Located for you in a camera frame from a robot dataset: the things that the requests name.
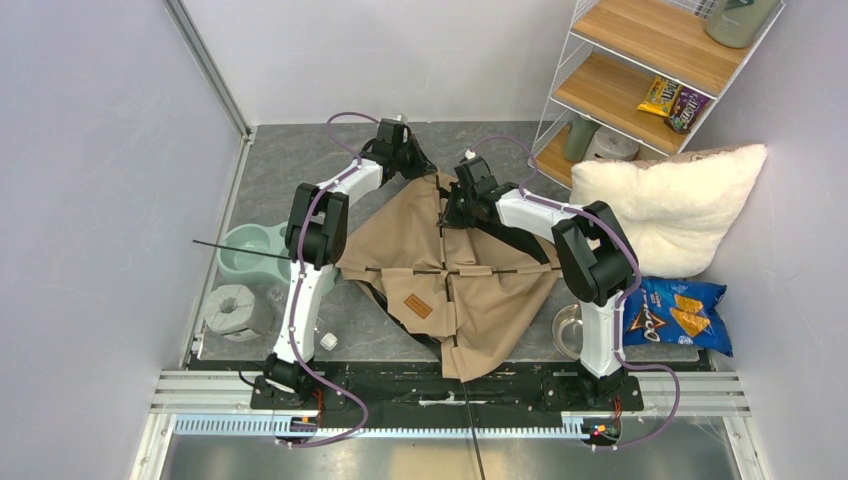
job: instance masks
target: white wall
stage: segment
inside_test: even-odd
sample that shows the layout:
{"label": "white wall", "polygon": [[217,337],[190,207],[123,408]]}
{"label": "white wall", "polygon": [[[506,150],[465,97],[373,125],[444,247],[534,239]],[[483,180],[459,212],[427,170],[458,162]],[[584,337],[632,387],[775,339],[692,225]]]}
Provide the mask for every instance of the white wall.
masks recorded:
{"label": "white wall", "polygon": [[575,0],[186,0],[248,122],[538,120]]}
{"label": "white wall", "polygon": [[162,2],[0,11],[0,477],[127,478],[238,138]]}
{"label": "white wall", "polygon": [[775,478],[844,478],[848,3],[787,4],[693,142],[769,149],[707,276]]}

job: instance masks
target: metal bowl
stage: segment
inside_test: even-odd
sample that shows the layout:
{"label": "metal bowl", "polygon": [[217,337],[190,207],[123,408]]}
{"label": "metal bowl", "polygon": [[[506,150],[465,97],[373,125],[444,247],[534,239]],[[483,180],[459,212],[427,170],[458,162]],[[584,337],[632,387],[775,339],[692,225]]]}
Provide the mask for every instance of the metal bowl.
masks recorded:
{"label": "metal bowl", "polygon": [[551,325],[554,345],[559,353],[572,360],[580,360],[583,350],[583,317],[580,304],[569,305],[554,316]]}

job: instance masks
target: gray marble surface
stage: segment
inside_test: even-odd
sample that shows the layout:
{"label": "gray marble surface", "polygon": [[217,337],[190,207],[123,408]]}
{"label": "gray marble surface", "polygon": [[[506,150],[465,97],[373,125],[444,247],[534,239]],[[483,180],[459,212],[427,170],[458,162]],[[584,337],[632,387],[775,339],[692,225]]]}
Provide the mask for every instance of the gray marble surface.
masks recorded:
{"label": "gray marble surface", "polygon": [[[334,126],[339,137],[359,148],[374,135],[372,124],[340,124]],[[489,135],[511,135],[530,144],[536,131],[535,122],[439,122],[412,123],[422,149],[430,160],[444,171],[453,172],[466,148]],[[506,141],[493,141],[478,149],[486,158],[500,182],[518,182],[531,170],[521,150]],[[351,156],[327,137],[324,125],[260,126],[256,141],[247,158],[239,186],[230,228],[246,223],[276,225],[288,218],[296,187],[318,183],[340,172]],[[400,175],[379,190],[370,193],[350,210],[349,231],[359,228],[377,209],[406,185]],[[559,201],[568,200],[568,190],[538,175],[529,185],[534,193]],[[219,276],[216,286],[223,284]],[[254,291],[268,300],[277,315],[270,334],[248,342],[235,343],[212,332],[206,332],[200,352],[203,360],[261,360],[270,353],[282,326],[287,287],[255,287]],[[539,310],[509,356],[513,361],[565,360],[551,339],[551,321],[564,306],[576,299],[557,281],[548,300]],[[341,282],[328,293],[318,312],[320,339],[332,332],[338,346],[328,352],[317,346],[318,360],[384,360],[428,361],[432,354],[396,326],[353,283]],[[649,345],[628,348],[629,358],[636,361],[697,359],[687,347]]]}

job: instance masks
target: gray floor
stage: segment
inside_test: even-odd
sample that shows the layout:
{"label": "gray floor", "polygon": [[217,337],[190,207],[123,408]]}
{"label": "gray floor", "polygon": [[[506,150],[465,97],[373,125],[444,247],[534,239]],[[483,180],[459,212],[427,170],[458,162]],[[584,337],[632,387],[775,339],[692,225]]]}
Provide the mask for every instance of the gray floor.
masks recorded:
{"label": "gray floor", "polygon": [[[624,441],[656,429],[659,420],[626,418]],[[678,418],[649,443],[592,453],[575,440],[480,441],[486,478],[674,479],[741,478],[721,418]],[[288,450],[272,438],[175,436],[163,479],[477,479],[470,440],[352,439]]]}
{"label": "gray floor", "polygon": [[[413,123],[411,127],[430,160],[442,170],[452,173],[465,149],[479,139],[505,134],[530,144],[536,125],[535,122],[440,122]],[[374,135],[374,126],[370,123],[341,124],[335,126],[335,130],[343,141],[356,148]],[[518,182],[531,173],[521,150],[508,142],[491,142],[481,147],[478,153],[486,158],[501,182]],[[270,226],[284,222],[297,185],[326,180],[340,172],[350,160],[350,155],[327,137],[324,125],[260,126],[245,165],[230,228],[246,223]],[[349,231],[359,228],[405,184],[398,175],[354,205],[350,211]],[[568,190],[542,175],[538,175],[529,188],[555,200],[568,200]],[[216,286],[222,283],[223,279],[219,277]],[[271,301],[277,310],[271,334],[234,343],[207,332],[201,359],[261,360],[270,353],[282,325],[287,288],[257,287],[255,291]],[[509,360],[564,360],[551,341],[551,321],[559,309],[575,301],[564,282],[558,281]],[[407,336],[350,282],[341,282],[324,297],[318,317],[318,335],[332,332],[339,338],[339,345],[331,352],[316,347],[315,357],[318,360],[434,360],[426,348]],[[697,354],[689,347],[646,347],[628,348],[627,354],[637,361],[697,359]]]}

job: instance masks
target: leather label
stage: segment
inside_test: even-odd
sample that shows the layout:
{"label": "leather label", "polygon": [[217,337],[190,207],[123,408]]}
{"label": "leather label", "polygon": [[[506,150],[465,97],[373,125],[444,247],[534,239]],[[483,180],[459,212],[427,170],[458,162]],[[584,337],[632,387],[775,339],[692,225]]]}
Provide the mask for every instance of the leather label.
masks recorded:
{"label": "leather label", "polygon": [[415,312],[415,314],[422,319],[427,318],[427,316],[433,312],[433,308],[424,303],[424,300],[418,298],[414,293],[406,297],[403,304],[409,307],[410,310]]}

